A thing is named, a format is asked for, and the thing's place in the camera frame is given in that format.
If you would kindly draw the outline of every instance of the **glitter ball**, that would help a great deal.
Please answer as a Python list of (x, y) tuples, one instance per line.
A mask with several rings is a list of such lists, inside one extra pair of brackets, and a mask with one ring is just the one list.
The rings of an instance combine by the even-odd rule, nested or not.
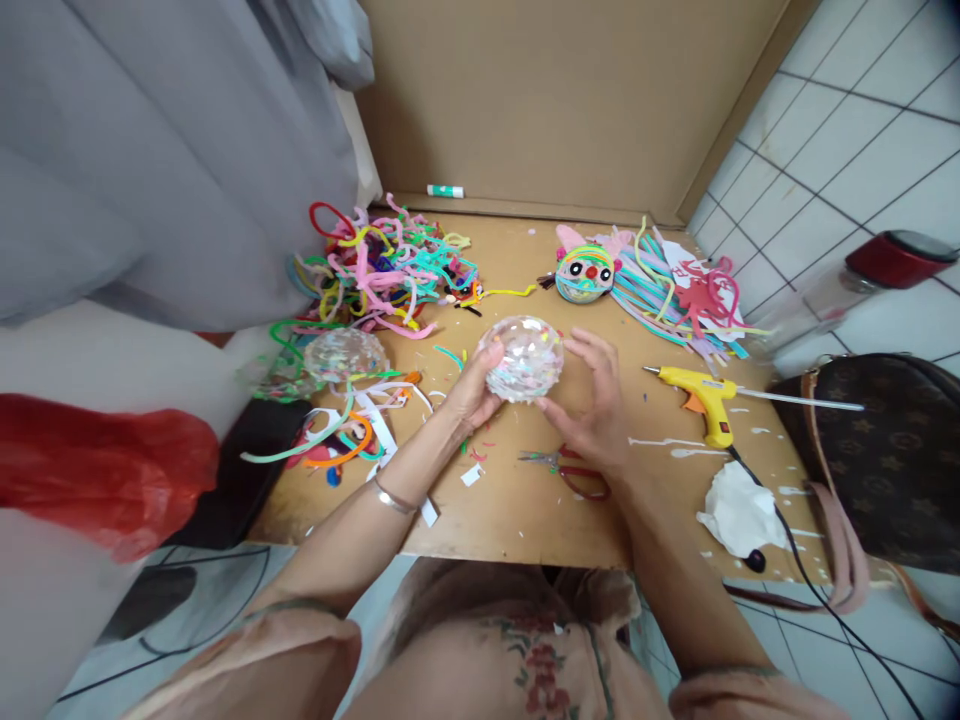
[(487, 373), (487, 387), (508, 402), (532, 402), (560, 379), (563, 345), (543, 320), (504, 318), (487, 335), (503, 343), (504, 359)]
[(303, 366), (318, 380), (345, 382), (352, 375), (389, 370), (390, 362), (383, 345), (370, 333), (337, 328), (304, 348)]

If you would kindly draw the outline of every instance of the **hand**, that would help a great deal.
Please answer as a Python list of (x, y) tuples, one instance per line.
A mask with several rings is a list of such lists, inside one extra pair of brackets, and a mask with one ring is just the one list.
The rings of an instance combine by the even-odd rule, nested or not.
[(483, 425), (503, 404), (503, 399), (487, 388), (487, 373), (503, 360), (503, 345), (491, 343), (477, 350), (460, 374), (460, 379), (447, 393), (441, 406), (464, 437)]
[(537, 398), (534, 402), (567, 447), (605, 475), (621, 473), (627, 464), (628, 443), (617, 349), (580, 328), (574, 328), (572, 335), (563, 341), (563, 346), (583, 358), (593, 371), (593, 407), (574, 419), (549, 398)]

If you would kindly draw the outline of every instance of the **gray curtain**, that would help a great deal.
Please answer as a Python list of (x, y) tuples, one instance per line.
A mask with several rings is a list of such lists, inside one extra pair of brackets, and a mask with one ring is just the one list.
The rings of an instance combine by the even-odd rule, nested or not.
[(5, 0), (0, 67), (0, 323), (85, 295), (204, 331), (303, 308), (307, 208), (357, 197), (331, 87), (373, 79), (353, 0)]

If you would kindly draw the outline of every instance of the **person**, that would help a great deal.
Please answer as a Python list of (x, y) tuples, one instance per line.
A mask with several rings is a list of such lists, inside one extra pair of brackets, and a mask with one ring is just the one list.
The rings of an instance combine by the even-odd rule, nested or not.
[[(770, 662), (656, 478), (631, 463), (616, 349), (575, 329), (565, 347), (592, 370), (593, 407), (537, 406), (607, 479), (629, 526), (636, 582), (682, 681), (669, 708), (616, 639), (639, 610), (630, 576), (420, 558), (388, 612), (353, 718), (842, 718)], [(460, 444), (496, 412), (486, 388), (503, 348), (478, 351), (390, 463), (304, 541), (240, 627), (129, 711), (132, 719), (332, 718), (356, 672), (346, 619), (403, 542), (414, 510)]]

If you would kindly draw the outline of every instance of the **glue stick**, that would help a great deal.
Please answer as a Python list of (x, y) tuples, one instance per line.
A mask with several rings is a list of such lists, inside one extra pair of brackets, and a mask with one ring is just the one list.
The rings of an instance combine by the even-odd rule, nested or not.
[(463, 188), (456, 185), (427, 185), (427, 195), (430, 197), (463, 197)]

